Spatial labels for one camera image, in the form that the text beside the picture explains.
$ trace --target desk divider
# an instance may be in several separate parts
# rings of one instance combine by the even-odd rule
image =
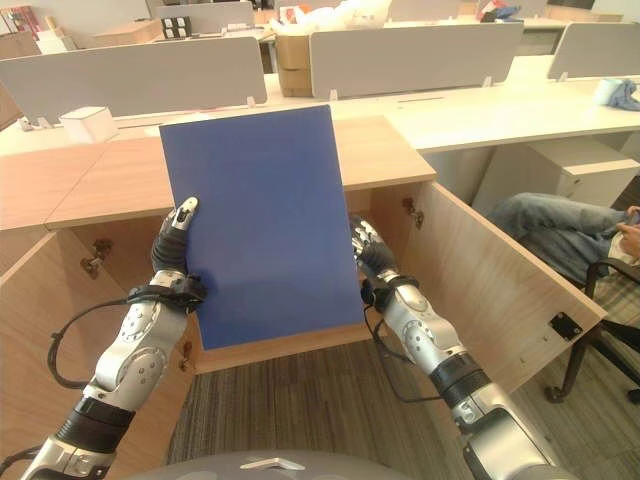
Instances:
[[[217,33],[230,23],[253,26],[253,6],[249,1],[168,5],[156,9],[156,17],[189,17],[194,33]]]
[[[615,75],[640,75],[640,25],[572,23],[567,26],[547,77]]]
[[[502,82],[522,32],[521,23],[487,23],[313,33],[313,96],[481,86],[487,77]]]
[[[393,0],[389,19],[394,22],[446,20],[458,17],[460,0]]]
[[[31,122],[58,123],[87,105],[122,116],[267,101],[260,49],[249,37],[15,58],[0,62],[0,82]]]

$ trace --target blue board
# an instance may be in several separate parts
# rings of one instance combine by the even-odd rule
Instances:
[[[362,321],[328,106],[160,127],[215,348]]]

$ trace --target cardboard box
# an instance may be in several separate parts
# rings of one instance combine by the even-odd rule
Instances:
[[[278,35],[276,37],[278,79],[285,97],[310,97],[311,62],[307,35]]]
[[[276,37],[276,54],[278,66],[287,70],[308,69],[309,36],[308,35],[278,35]]]
[[[280,90],[284,97],[311,97],[311,70],[308,68],[300,70],[278,71],[280,80]]]

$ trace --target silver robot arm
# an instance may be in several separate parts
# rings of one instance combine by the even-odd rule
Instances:
[[[187,313],[206,297],[199,279],[187,275],[185,262],[187,229],[197,206],[190,197],[165,219],[152,249],[153,279],[130,292],[129,312],[82,399],[47,438],[22,480],[101,479],[107,474],[136,410],[166,373]]]
[[[406,355],[429,376],[468,435],[463,455],[476,479],[575,480],[556,466],[544,437],[475,363],[455,328],[402,276],[382,238],[369,223],[351,219],[352,245],[363,282],[363,300],[375,306],[398,336]]]

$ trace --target cloth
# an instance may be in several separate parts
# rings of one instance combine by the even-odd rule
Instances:
[[[613,91],[607,105],[638,112],[640,111],[640,101],[632,97],[635,91],[636,84],[627,78]]]
[[[555,195],[520,193],[499,203],[487,218],[555,271],[584,285],[589,265],[608,257],[616,223],[626,213]]]

